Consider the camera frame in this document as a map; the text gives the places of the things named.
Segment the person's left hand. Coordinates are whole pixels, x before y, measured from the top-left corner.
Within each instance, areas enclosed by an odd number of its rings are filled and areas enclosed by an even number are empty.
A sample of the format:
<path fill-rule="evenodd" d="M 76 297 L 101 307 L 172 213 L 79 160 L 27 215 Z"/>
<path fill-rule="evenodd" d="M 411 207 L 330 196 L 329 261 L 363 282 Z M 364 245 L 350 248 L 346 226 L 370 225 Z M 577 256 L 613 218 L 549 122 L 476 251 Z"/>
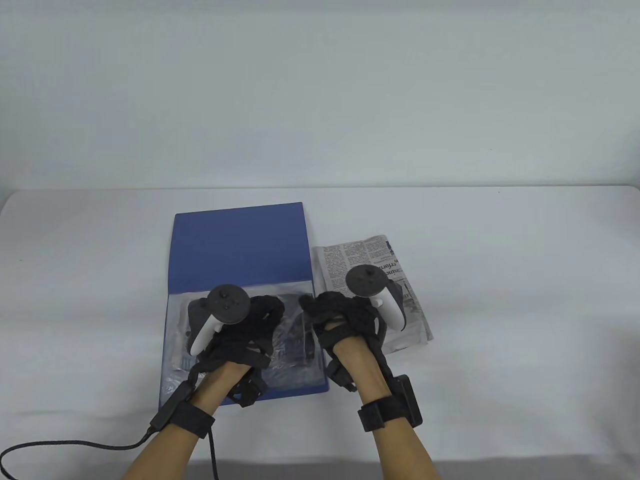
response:
<path fill-rule="evenodd" d="M 274 333 L 284 313 L 285 305 L 278 297 L 252 297 L 247 317 L 215 332 L 198 355 L 193 370 L 197 375 L 210 373 L 226 362 L 258 370 L 267 369 L 274 354 Z"/>

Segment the person's right hand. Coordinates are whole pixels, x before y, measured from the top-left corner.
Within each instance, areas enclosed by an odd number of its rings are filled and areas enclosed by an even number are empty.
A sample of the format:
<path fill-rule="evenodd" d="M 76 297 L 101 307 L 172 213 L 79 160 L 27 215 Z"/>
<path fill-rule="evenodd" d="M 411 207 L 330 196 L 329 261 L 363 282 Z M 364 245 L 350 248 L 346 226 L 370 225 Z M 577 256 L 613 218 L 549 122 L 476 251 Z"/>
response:
<path fill-rule="evenodd" d="M 320 347 L 330 356 L 335 356 L 336 344 L 356 337 L 364 339 L 371 351 L 382 350 L 387 328 L 370 299 L 327 291 L 317 297 L 300 295 L 298 303 L 310 319 Z"/>

